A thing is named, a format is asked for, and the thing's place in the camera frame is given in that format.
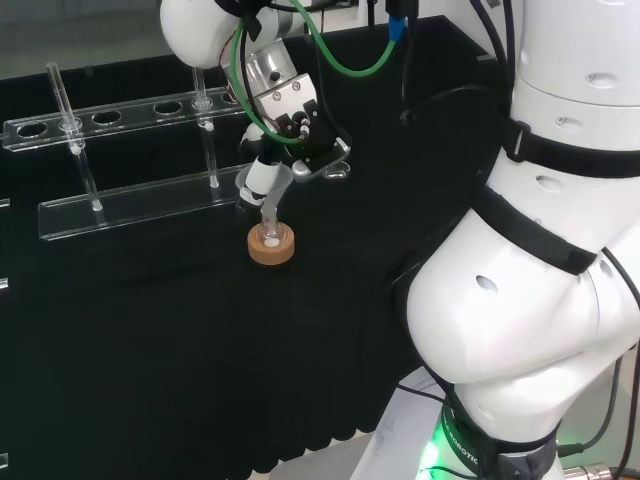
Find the test tube rack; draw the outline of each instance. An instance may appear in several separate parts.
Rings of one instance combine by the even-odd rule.
[[[206,89],[202,70],[194,69],[195,91],[73,111],[58,66],[47,72],[59,112],[9,120],[2,144],[11,152],[66,143],[82,177],[85,193],[38,206],[40,238],[57,240],[142,221],[233,203],[239,165],[218,169],[213,119],[242,115],[226,89]],[[85,153],[86,141],[143,129],[197,122],[204,162],[202,173],[124,188],[97,191]]]

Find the black table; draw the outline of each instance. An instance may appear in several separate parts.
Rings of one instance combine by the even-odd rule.
[[[362,68],[387,32],[326,40]],[[315,81],[309,39],[287,45]],[[375,428],[394,384],[418,364],[394,313],[394,272],[446,236],[499,143],[495,102],[474,93],[418,108],[413,128],[401,126],[398,50],[363,80],[325,66],[328,102],[354,139],[353,173],[291,187],[279,213],[297,253],[280,269],[249,260],[253,221],[233,206],[39,240],[38,202],[82,193],[73,162],[65,146],[0,152],[0,198],[11,198],[0,210],[0,277],[10,279],[0,300],[0,453],[10,453],[11,476],[244,479]],[[482,53],[446,19],[422,20],[412,96],[492,85]],[[173,57],[63,77],[75,108],[191,88]],[[44,75],[0,82],[0,98],[0,121],[55,111]],[[223,166],[237,163],[247,124],[216,125]],[[100,189],[204,168],[195,125],[92,140],[88,155]]]

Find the cable connector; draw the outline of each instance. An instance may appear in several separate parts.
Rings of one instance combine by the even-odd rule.
[[[389,40],[392,42],[400,41],[404,27],[404,18],[394,18],[389,16]]]
[[[571,455],[577,455],[578,453],[584,452],[584,445],[581,443],[574,443],[571,445],[560,445],[558,446],[558,457],[570,457]]]

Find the test tube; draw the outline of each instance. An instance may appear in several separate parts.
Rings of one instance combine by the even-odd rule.
[[[55,62],[47,63],[47,73],[49,74],[49,81],[51,82],[51,88],[53,89],[58,109],[62,115],[60,128],[64,131],[68,140],[69,150],[71,150],[71,153],[76,159],[78,171],[82,177],[82,183],[91,202],[91,208],[99,212],[102,210],[102,203],[100,202],[96,182],[93,179],[91,167],[89,166],[87,154],[85,153],[87,144],[80,132],[80,126],[76,121],[76,117],[73,115],[67,91],[64,88],[64,83],[62,83],[62,76],[60,75],[58,64]]]
[[[204,83],[204,71],[201,68],[193,69],[193,84],[196,90],[196,98],[193,100],[193,108],[202,113],[198,116],[198,126],[200,127],[200,136],[202,138],[202,147],[204,149],[204,158],[207,163],[207,172],[209,173],[209,184],[211,188],[218,188],[218,166],[216,161],[215,143],[214,143],[214,127],[211,115],[205,115],[211,111],[213,100],[207,96],[207,87]]]

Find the rack hole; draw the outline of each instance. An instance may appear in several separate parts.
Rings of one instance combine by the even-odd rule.
[[[229,95],[229,92],[224,92],[222,94],[222,101],[225,103],[230,103],[231,105],[235,105],[236,103],[233,101],[233,98],[231,98],[231,95]]]
[[[60,123],[58,123],[58,128],[65,133],[75,131],[76,128],[78,130],[82,130],[82,120],[80,120],[78,117],[73,117],[73,118],[76,121],[75,125],[69,125],[65,123],[64,120],[60,120]]]
[[[545,175],[539,175],[536,177],[536,182],[545,190],[553,193],[558,193],[562,190],[562,183],[555,178],[547,177]]]
[[[153,109],[158,115],[175,115],[182,110],[182,104],[180,102],[159,103]]]
[[[120,121],[121,118],[122,118],[122,114],[118,110],[111,110],[108,112],[96,113],[93,116],[92,120],[93,120],[93,123],[106,126],[106,125],[113,125],[114,123]]]
[[[18,128],[18,135],[22,138],[35,138],[47,131],[46,123],[28,123]]]
[[[498,287],[495,283],[489,280],[487,277],[483,277],[482,275],[478,275],[476,277],[476,282],[483,290],[486,290],[490,293],[496,294],[498,293]]]

